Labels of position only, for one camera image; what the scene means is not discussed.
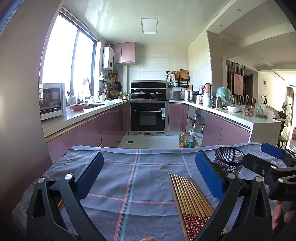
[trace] mesh pen holder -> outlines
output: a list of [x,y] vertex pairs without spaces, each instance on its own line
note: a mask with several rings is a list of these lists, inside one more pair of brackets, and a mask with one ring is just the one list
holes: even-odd
[[238,176],[242,168],[244,153],[233,147],[219,147],[215,151],[215,163],[218,163],[226,173]]

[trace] ceiling light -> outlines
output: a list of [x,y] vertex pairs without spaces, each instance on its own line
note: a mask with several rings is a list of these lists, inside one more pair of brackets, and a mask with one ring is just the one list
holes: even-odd
[[141,18],[142,31],[144,34],[157,33],[158,18]]

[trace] water heater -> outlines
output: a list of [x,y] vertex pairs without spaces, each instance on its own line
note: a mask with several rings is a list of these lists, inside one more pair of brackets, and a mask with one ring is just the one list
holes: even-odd
[[113,70],[114,50],[111,47],[104,47],[103,68]]

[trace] countertop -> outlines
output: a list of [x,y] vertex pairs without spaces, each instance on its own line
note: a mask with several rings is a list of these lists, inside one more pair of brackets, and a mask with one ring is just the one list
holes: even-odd
[[101,112],[104,112],[108,109],[126,103],[127,100],[114,100],[114,101],[105,101],[106,104],[97,106],[91,109],[84,109],[82,111],[73,111],[69,107],[67,107],[67,113],[65,115],[60,115],[57,117],[53,117],[50,119],[46,119],[42,121],[42,128],[44,137],[47,137],[57,131],[60,131],[72,124],[75,124],[79,121],[82,121],[88,117],[93,115],[97,115]]
[[224,118],[227,118],[229,120],[235,121],[241,125],[247,126],[249,128],[252,128],[254,124],[260,124],[260,123],[276,123],[279,122],[278,120],[275,119],[264,119],[260,117],[250,117],[250,116],[245,116],[242,113],[236,113],[236,112],[229,112],[228,110],[223,110],[223,109],[215,109],[211,107],[205,107],[204,105],[199,105],[194,102],[189,102],[189,101],[183,101],[183,100],[170,100],[169,103],[185,103],[187,105],[211,112],[213,114],[222,116]]

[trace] metal screw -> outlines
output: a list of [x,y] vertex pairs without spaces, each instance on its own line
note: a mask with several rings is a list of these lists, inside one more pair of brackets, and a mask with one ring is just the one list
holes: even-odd
[[64,176],[64,178],[66,179],[66,180],[70,180],[71,178],[72,178],[72,174],[71,173],[68,173],[68,174],[66,174],[65,176]]
[[43,183],[44,180],[45,180],[44,177],[41,177],[41,178],[38,179],[38,182],[39,182],[39,183]]
[[262,179],[261,179],[260,177],[256,177],[255,180],[256,180],[256,182],[258,182],[258,183],[262,182]]
[[230,172],[230,173],[227,174],[227,177],[230,178],[230,179],[234,179],[235,175]]

